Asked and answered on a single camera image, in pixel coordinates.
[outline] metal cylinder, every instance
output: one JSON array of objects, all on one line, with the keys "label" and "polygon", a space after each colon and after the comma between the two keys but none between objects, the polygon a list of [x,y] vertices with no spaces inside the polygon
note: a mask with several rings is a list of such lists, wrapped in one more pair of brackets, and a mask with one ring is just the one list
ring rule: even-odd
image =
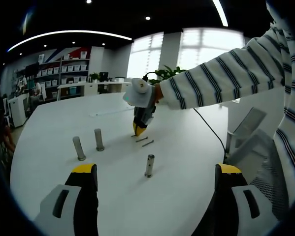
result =
[{"label": "metal cylinder", "polygon": [[153,171],[154,159],[155,159],[155,156],[153,154],[149,154],[147,157],[145,176],[148,178],[152,177],[153,175],[152,171]]},{"label": "metal cylinder", "polygon": [[86,159],[86,156],[84,154],[84,151],[82,149],[82,145],[80,143],[80,139],[78,136],[75,136],[73,138],[73,143],[74,143],[74,146],[75,146],[75,150],[77,152],[77,158],[79,161],[83,161]]},{"label": "metal cylinder", "polygon": [[96,149],[97,151],[103,151],[104,146],[102,143],[101,129],[95,129]]}]

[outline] person's arm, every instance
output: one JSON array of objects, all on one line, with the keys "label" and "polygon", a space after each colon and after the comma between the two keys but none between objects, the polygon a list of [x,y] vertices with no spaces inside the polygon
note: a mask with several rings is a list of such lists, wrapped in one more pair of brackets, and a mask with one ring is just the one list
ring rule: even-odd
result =
[{"label": "person's arm", "polygon": [[284,85],[278,38],[270,29],[234,49],[156,86],[171,109],[208,106]]}]

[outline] metal rod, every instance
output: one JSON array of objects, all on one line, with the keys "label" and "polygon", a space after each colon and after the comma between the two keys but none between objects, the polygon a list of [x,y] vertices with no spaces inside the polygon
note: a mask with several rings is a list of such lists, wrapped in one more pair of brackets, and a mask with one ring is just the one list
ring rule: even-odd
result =
[{"label": "metal rod", "polygon": [[102,143],[101,129],[95,129],[96,149],[97,151],[103,151],[104,146]]},{"label": "metal rod", "polygon": [[75,136],[73,138],[73,143],[74,143],[74,146],[75,146],[75,150],[76,150],[76,153],[77,153],[77,158],[79,161],[83,161],[86,159],[86,156],[84,154],[84,151],[83,151],[83,148],[82,148],[82,145],[80,143],[80,139],[78,136]]},{"label": "metal rod", "polygon": [[141,141],[143,141],[143,140],[145,140],[145,139],[148,139],[148,137],[146,137],[146,138],[144,138],[144,139],[136,140],[136,142],[138,143],[138,142],[141,142]]},{"label": "metal rod", "polygon": [[151,144],[153,142],[154,142],[154,140],[150,141],[149,143],[144,144],[142,147],[145,147],[145,146],[147,146],[147,145],[149,145],[149,144]]},{"label": "metal rod", "polygon": [[155,156],[153,154],[149,154],[147,157],[146,171],[145,176],[150,178],[152,177],[153,165],[154,165]]}]

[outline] ceiling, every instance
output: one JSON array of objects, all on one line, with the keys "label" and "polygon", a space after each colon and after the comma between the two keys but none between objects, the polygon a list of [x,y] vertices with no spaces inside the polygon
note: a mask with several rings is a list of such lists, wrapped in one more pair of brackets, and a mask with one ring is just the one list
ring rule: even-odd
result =
[{"label": "ceiling", "polygon": [[[271,22],[265,0],[220,0],[229,29],[247,37],[262,35]],[[86,0],[22,0],[4,1],[4,33],[0,41],[3,51],[32,36],[58,30],[96,30],[136,39],[152,33],[177,32],[189,27],[218,27],[222,22],[212,0],[98,1]],[[23,22],[27,17],[26,32]],[[64,33],[41,37],[24,43],[9,53],[6,61],[33,52],[60,47],[102,46],[117,49],[130,41],[89,33]]]}]

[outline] potted plant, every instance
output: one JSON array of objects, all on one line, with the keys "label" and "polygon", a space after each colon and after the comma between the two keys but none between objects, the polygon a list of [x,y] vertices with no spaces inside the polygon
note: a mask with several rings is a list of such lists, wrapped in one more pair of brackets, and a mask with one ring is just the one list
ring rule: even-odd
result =
[{"label": "potted plant", "polygon": [[94,72],[93,74],[90,74],[89,76],[90,76],[92,82],[94,82],[96,80],[100,81],[100,75],[98,73],[96,73],[96,72]]},{"label": "potted plant", "polygon": [[172,76],[175,76],[183,71],[186,70],[181,70],[179,66],[176,67],[176,69],[172,70],[170,67],[164,65],[164,67],[166,67],[165,70],[155,70],[155,74],[158,76],[158,80],[149,80],[149,83],[154,85],[154,84],[158,84],[160,81],[162,80],[167,80],[169,78],[171,78]]}]

